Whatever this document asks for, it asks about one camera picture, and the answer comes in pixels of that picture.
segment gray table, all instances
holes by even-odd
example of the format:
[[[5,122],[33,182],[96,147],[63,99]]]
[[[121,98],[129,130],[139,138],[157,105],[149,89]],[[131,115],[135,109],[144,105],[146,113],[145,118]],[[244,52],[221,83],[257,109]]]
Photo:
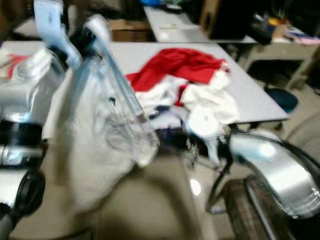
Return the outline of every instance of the gray table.
[[[3,47],[16,54],[31,54],[43,46],[41,42],[5,42]],[[217,44],[190,43],[129,43],[113,42],[111,51],[123,73],[137,72],[152,56],[165,48],[196,49],[216,58],[225,59],[229,64],[231,80],[227,91],[238,105],[238,123],[255,123],[285,120],[288,115],[259,87],[253,79]]]
[[[153,34],[160,43],[256,43],[249,36],[245,36],[243,40],[209,40],[200,26],[193,24],[185,13],[168,13],[150,6],[145,6],[144,11]]]

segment white cloth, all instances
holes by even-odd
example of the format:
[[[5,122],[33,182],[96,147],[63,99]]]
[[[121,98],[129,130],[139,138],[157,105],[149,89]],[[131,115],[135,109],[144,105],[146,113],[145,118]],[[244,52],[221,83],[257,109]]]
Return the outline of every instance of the white cloth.
[[[179,87],[187,84],[188,81],[183,78],[167,75],[158,84],[147,92],[136,92],[143,111],[147,116],[156,114],[157,106],[172,106],[178,98]]]
[[[226,92],[229,84],[228,73],[217,71],[209,84],[190,84],[180,101],[191,112],[201,106],[202,118],[213,115],[222,125],[232,124],[239,119],[239,111],[235,100]]]
[[[215,114],[206,106],[196,105],[189,114],[185,123],[185,130],[190,135],[195,135],[205,143],[210,161],[219,170],[221,163],[218,157],[217,137],[224,133],[223,124]]]
[[[131,138],[113,127],[115,122],[110,112],[103,111],[102,106],[94,102],[99,98],[96,85],[92,78],[87,81],[74,119],[63,128],[63,145],[69,150],[69,186],[75,212],[97,207],[134,166]],[[103,119],[106,128],[101,125]]]

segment concrete floor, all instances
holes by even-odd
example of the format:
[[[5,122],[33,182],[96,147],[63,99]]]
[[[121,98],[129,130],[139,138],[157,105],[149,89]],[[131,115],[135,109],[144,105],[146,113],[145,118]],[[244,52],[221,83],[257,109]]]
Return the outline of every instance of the concrete floor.
[[[264,85],[260,81],[256,82],[261,86]],[[271,130],[282,139],[286,139],[288,134],[302,121],[320,112],[320,96],[316,95],[308,85],[303,90],[293,90],[292,93],[299,99],[299,105],[295,112],[290,115],[290,119],[283,122],[283,129],[281,131],[274,130],[276,123],[264,123],[260,128]],[[194,170],[188,169],[187,171],[191,180],[191,187],[194,188],[193,197],[203,239],[235,239],[227,214],[211,215],[205,211],[207,198],[218,174],[200,164],[196,165]],[[239,165],[234,165],[230,172],[231,175],[224,180],[224,183],[231,178],[244,178],[250,174],[249,169]]]

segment red fabric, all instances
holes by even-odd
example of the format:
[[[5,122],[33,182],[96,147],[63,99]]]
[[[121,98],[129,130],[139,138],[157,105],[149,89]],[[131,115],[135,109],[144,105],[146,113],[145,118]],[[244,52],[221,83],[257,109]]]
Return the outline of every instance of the red fabric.
[[[140,72],[128,74],[126,77],[136,92],[147,92],[165,75],[208,84],[224,62],[223,59],[216,59],[194,49],[167,48],[150,59]]]
[[[181,101],[181,97],[182,97],[182,94],[184,93],[184,91],[186,90],[188,84],[184,84],[184,85],[181,85],[179,87],[179,92],[178,92],[178,99],[176,100],[175,104],[176,106],[178,107],[183,107],[184,105],[180,102]]]

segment white table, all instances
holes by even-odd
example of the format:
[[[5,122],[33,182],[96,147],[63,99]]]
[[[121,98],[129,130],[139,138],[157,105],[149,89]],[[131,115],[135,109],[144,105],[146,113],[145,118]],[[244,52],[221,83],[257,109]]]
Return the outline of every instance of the white table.
[[[4,42],[3,47],[16,54],[31,54],[44,44],[41,42]],[[279,121],[288,115],[260,88],[252,78],[217,44],[188,43],[128,43],[113,42],[111,51],[123,73],[137,72],[152,56],[165,48],[191,48],[216,58],[225,59],[231,80],[227,91],[235,99],[240,113],[238,123]]]
[[[297,85],[303,87],[308,79],[306,71],[313,64],[318,48],[318,45],[302,45],[294,42],[273,42],[267,46],[256,44],[242,54],[238,63],[247,72],[255,61],[300,61],[299,67],[286,84],[286,88],[290,90]]]
[[[160,43],[256,43],[249,36],[245,36],[243,40],[209,40],[201,27],[193,24],[185,13],[168,13],[150,6],[145,6],[144,11],[153,34]]]

